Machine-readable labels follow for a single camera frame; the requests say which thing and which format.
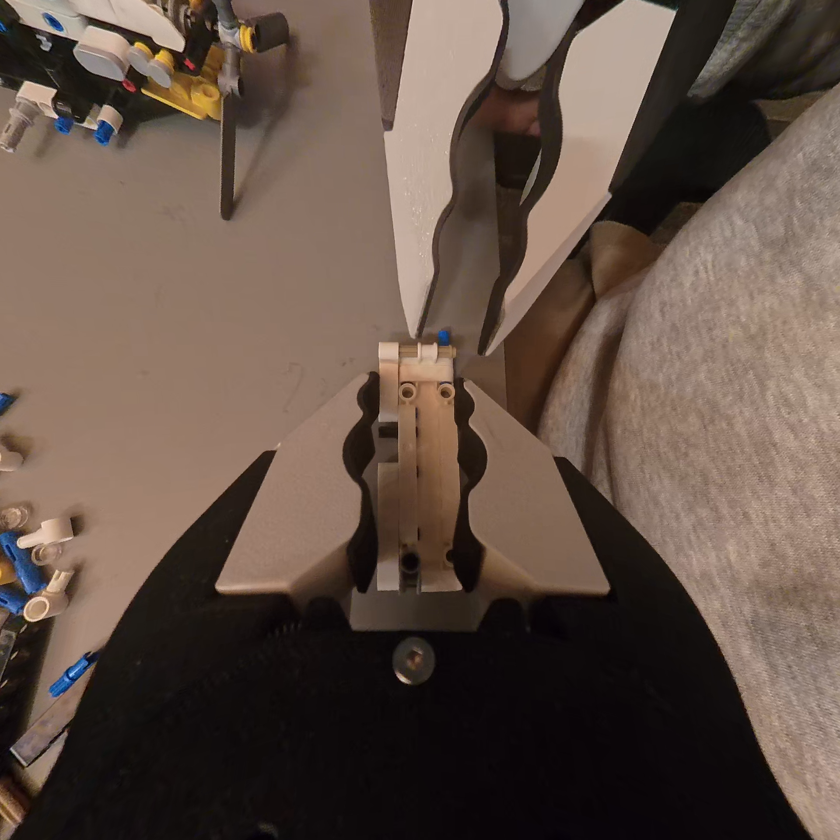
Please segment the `black yellow white lego model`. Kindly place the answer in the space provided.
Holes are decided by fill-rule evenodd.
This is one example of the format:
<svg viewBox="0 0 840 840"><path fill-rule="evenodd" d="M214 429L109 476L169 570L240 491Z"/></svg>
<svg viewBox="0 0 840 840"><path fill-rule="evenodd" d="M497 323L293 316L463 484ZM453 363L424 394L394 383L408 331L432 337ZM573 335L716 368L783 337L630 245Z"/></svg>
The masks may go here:
<svg viewBox="0 0 840 840"><path fill-rule="evenodd" d="M38 119L108 147L142 97L220 126L219 214L235 210L242 59L286 47L286 16L240 17L230 1L2 1L2 88L14 101L2 152Z"/></svg>

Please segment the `person's right hand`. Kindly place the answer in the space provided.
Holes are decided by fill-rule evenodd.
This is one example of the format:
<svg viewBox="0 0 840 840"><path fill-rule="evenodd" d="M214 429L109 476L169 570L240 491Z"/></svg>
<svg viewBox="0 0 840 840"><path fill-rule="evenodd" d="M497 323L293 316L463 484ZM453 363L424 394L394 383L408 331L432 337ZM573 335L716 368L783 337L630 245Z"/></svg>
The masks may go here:
<svg viewBox="0 0 840 840"><path fill-rule="evenodd" d="M539 137L539 100L539 90L508 90L492 85L473 120L495 133Z"/></svg>

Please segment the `pile of small lego pieces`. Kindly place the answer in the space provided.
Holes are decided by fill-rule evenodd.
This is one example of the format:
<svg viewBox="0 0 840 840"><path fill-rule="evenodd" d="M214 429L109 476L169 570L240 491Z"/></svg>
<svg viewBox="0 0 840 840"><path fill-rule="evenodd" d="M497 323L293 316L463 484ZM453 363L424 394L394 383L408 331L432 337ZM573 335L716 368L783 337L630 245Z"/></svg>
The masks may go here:
<svg viewBox="0 0 840 840"><path fill-rule="evenodd" d="M60 567L65 545L77 535L70 517L43 520L30 528L32 508L2 504L1 606L27 623L41 623L67 609L73 570Z"/></svg>

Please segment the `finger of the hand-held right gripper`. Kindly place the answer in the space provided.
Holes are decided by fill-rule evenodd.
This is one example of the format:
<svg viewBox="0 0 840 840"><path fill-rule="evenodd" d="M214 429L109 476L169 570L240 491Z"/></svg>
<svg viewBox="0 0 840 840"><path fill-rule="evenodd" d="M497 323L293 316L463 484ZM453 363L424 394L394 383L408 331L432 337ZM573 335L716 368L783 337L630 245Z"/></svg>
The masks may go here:
<svg viewBox="0 0 840 840"><path fill-rule="evenodd" d="M458 196L457 148L507 42L507 2L415 1L385 132L396 276L409 335L425 331L440 239Z"/></svg>
<svg viewBox="0 0 840 840"><path fill-rule="evenodd" d="M479 354L493 353L522 320L611 197L676 15L666 5L620 2L583 29L574 24L550 58L539 159L518 210L516 253L490 294Z"/></svg>

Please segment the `blue lego pin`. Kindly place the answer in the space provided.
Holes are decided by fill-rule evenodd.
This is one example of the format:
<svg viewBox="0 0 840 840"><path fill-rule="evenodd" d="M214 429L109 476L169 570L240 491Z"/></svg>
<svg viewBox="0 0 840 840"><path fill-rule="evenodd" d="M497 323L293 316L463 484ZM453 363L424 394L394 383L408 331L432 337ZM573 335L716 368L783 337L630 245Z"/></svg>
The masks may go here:
<svg viewBox="0 0 840 840"><path fill-rule="evenodd" d="M75 663L66 668L49 686L49 695L58 699L68 692L96 664L99 655L100 652L98 650L92 650L80 656Z"/></svg>

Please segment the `dark reflective board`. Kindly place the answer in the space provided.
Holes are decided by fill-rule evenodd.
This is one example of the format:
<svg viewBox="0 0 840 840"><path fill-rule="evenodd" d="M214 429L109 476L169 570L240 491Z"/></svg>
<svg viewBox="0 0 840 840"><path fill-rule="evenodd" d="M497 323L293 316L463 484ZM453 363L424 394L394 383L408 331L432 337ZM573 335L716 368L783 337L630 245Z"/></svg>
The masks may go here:
<svg viewBox="0 0 840 840"><path fill-rule="evenodd" d="M1 725L12 727L34 694L50 629L6 613L1 622Z"/></svg>

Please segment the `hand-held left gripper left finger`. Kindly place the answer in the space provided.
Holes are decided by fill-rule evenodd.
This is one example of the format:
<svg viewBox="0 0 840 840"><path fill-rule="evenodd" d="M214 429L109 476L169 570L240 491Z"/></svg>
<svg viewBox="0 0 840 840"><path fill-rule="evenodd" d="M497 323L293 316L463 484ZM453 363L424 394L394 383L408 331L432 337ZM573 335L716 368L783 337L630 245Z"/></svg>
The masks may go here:
<svg viewBox="0 0 840 840"><path fill-rule="evenodd" d="M378 540L364 472L380 377L361 374L278 445L217 578L222 595L366 592Z"/></svg>

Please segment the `person's grey sweatpants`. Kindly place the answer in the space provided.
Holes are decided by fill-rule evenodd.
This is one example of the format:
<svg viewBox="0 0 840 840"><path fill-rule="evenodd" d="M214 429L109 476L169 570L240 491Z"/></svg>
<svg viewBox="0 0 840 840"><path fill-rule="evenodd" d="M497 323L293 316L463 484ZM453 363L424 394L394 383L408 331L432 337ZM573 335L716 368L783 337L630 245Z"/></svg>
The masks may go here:
<svg viewBox="0 0 840 840"><path fill-rule="evenodd" d="M657 247L597 223L541 440L676 573L813 838L839 836L839 90Z"/></svg>

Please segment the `flat metal strip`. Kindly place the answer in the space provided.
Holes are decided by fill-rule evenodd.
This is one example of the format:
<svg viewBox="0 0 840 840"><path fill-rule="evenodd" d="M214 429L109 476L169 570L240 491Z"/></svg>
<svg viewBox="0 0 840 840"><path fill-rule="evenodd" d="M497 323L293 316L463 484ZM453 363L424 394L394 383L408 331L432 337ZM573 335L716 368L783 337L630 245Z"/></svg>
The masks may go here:
<svg viewBox="0 0 840 840"><path fill-rule="evenodd" d="M73 689L66 690L55 698L31 726L9 749L13 759L22 768L29 767L68 729L77 709Z"/></svg>

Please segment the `beige cloth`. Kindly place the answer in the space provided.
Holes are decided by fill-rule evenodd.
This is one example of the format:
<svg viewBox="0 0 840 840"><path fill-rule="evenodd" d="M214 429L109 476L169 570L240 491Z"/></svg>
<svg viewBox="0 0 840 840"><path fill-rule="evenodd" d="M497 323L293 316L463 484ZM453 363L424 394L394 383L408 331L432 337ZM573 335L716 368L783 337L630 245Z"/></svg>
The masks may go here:
<svg viewBox="0 0 840 840"><path fill-rule="evenodd" d="M650 267L665 245L616 222L596 223L505 340L507 409L536 433L550 387L598 300Z"/></svg>

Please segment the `white lego beam assembly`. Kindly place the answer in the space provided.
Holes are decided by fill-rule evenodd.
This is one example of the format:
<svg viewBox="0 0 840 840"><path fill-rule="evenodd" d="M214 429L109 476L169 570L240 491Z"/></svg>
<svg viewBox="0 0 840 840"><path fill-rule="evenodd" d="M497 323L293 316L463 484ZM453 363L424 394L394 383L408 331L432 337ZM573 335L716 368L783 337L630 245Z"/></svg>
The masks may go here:
<svg viewBox="0 0 840 840"><path fill-rule="evenodd" d="M447 330L437 340L454 347ZM379 345L381 438L395 456L377 466L378 592L457 592L454 547L461 478L455 422L455 359L401 360L399 342Z"/></svg>

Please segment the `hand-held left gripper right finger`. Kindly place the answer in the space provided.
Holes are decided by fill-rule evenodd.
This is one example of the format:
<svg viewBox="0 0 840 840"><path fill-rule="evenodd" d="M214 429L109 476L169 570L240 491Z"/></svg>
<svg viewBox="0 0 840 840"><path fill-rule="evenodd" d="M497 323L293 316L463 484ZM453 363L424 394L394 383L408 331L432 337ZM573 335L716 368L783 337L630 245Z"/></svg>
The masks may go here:
<svg viewBox="0 0 840 840"><path fill-rule="evenodd" d="M456 578L481 596L604 596L610 585L554 458L473 381L455 384Z"/></svg>

